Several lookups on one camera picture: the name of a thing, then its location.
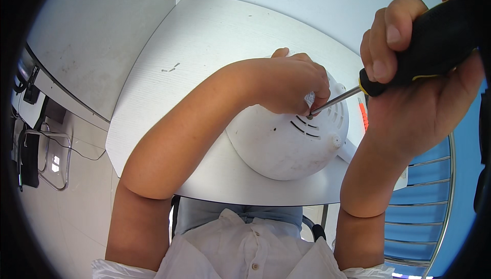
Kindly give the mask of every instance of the screwdriver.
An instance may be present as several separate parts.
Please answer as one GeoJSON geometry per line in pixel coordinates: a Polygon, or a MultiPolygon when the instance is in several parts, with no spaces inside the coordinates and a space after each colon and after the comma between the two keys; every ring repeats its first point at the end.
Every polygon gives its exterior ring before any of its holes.
{"type": "Polygon", "coordinates": [[[387,88],[406,86],[413,81],[447,74],[476,48],[463,10],[456,0],[447,0],[421,14],[412,23],[409,47],[396,52],[397,71],[389,83],[372,82],[365,68],[359,73],[359,86],[312,110],[310,116],[358,92],[376,97],[387,88]]]}

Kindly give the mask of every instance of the cable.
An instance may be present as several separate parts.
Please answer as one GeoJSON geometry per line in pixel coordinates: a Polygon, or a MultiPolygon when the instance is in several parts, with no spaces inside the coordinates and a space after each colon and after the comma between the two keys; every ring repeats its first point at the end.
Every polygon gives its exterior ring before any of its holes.
{"type": "MultiPolygon", "coordinates": [[[[19,114],[14,114],[14,110],[13,110],[13,106],[10,106],[10,110],[12,111],[12,115],[16,118],[16,119],[19,119],[19,120],[22,120],[24,122],[24,124],[27,124],[25,120],[22,119],[22,117],[19,115],[19,114]]],[[[56,132],[50,132],[50,131],[37,131],[37,130],[34,130],[36,131],[37,133],[40,133],[44,136],[46,136],[47,138],[49,138],[50,140],[53,140],[55,141],[58,145],[60,145],[61,147],[64,147],[64,148],[68,148],[68,149],[71,149],[72,151],[78,153],[82,158],[86,158],[86,159],[89,159],[91,161],[97,161],[99,160],[100,158],[102,158],[102,156],[104,155],[104,153],[106,153],[106,150],[104,149],[104,152],[101,153],[101,155],[97,158],[97,159],[91,159],[87,156],[84,156],[83,154],[79,153],[78,151],[76,151],[75,149],[71,148],[71,147],[68,147],[68,146],[64,146],[62,144],[60,144],[59,141],[56,141],[55,139],[53,139],[52,137],[49,137],[48,135],[45,135],[45,133],[56,133],[56,132]]]]}
{"type": "Polygon", "coordinates": [[[46,136],[46,137],[47,137],[47,138],[49,138],[50,140],[55,141],[55,142],[56,142],[58,145],[60,145],[61,147],[71,149],[72,151],[74,151],[74,152],[78,153],[78,154],[79,154],[79,155],[80,155],[82,158],[86,158],[86,159],[89,159],[89,160],[91,160],[91,161],[97,161],[97,160],[99,160],[100,158],[102,158],[102,156],[104,155],[104,153],[106,153],[106,150],[104,149],[104,152],[103,152],[103,153],[101,153],[101,155],[100,155],[100,156],[99,156],[97,159],[91,159],[91,158],[89,158],[89,157],[87,157],[87,156],[82,155],[81,153],[79,153],[78,151],[76,151],[75,149],[73,149],[73,148],[71,148],[71,147],[64,146],[64,145],[60,144],[60,142],[59,142],[59,141],[56,141],[56,140],[55,140],[55,139],[53,139],[52,137],[49,137],[48,135],[46,135],[46,134],[45,134],[45,133],[56,133],[56,132],[47,132],[47,131],[36,131],[36,132],[38,132],[38,133],[40,133],[40,134],[42,134],[42,135],[46,136]]]}

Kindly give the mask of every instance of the white appliance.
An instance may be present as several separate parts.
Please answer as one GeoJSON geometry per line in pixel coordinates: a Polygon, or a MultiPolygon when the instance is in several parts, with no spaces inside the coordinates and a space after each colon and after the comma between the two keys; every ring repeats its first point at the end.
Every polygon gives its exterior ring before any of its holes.
{"type": "MultiPolygon", "coordinates": [[[[328,73],[330,99],[346,91],[328,73]]],[[[312,104],[314,94],[305,97],[312,104]]],[[[345,146],[348,107],[339,102],[308,119],[294,114],[275,114],[260,105],[240,112],[226,128],[237,153],[253,170],[276,180],[294,180],[323,169],[345,146]]],[[[347,143],[343,159],[350,162],[355,147],[347,143]]]]}

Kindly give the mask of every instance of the black chair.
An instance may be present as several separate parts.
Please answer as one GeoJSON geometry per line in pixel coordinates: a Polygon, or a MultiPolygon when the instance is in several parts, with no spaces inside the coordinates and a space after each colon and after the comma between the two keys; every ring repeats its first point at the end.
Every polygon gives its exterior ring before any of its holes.
{"type": "MultiPolygon", "coordinates": [[[[177,212],[179,210],[179,202],[180,201],[181,201],[181,196],[179,196],[179,195],[174,195],[172,197],[172,200],[170,201],[171,207],[174,207],[174,212],[172,213],[172,238],[174,238],[174,235],[175,235],[176,223],[177,223],[177,212]]],[[[304,224],[306,224],[307,227],[310,228],[310,231],[312,232],[312,235],[314,236],[314,242],[316,242],[319,237],[323,237],[324,240],[326,240],[326,233],[324,232],[324,229],[322,228],[321,225],[314,224],[314,222],[311,221],[305,215],[302,215],[302,222],[304,224]]]]}

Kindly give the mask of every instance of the fingernail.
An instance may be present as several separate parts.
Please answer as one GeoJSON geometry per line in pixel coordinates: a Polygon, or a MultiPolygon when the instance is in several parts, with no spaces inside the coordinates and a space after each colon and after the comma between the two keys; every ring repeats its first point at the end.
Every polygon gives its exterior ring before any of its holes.
{"type": "Polygon", "coordinates": [[[373,76],[375,79],[380,80],[387,76],[387,67],[381,61],[373,62],[373,76]]]}
{"type": "Polygon", "coordinates": [[[401,33],[394,25],[387,28],[387,43],[397,43],[401,40],[401,33]]]}

